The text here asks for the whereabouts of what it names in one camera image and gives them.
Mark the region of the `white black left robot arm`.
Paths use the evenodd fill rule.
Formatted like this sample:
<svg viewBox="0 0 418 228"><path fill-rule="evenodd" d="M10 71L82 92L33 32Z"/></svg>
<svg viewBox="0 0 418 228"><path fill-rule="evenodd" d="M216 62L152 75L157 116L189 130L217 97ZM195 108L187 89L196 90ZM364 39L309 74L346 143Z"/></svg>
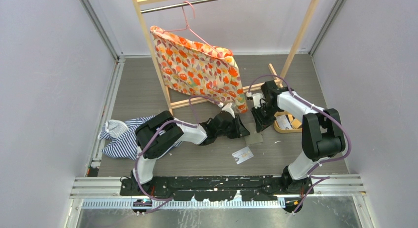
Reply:
<svg viewBox="0 0 418 228"><path fill-rule="evenodd" d="M197 124L181 121L169 111L163 111L140 125L134 135L137 155L132 170L132 189L139 195L146 195L151 189L156 160L174 147L183 142L207 146L219 137L243 138L249 136L250 131L238 115L227 110Z"/></svg>

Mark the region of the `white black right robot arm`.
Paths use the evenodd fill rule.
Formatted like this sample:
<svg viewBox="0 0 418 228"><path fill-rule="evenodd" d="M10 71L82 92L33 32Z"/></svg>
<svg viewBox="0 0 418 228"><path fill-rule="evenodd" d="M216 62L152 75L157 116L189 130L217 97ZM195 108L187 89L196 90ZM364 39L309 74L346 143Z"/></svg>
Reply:
<svg viewBox="0 0 418 228"><path fill-rule="evenodd" d="M302 152L283 169L279 181L282 190L292 194L307 185L315 166L345 150L339 113L335 109L316 107L292 88L279 88L273 80L261 85L261 90L261 93L246 93L247 99L253 101L251 113L257 132L274 124L278 112L288 112L302 124Z"/></svg>

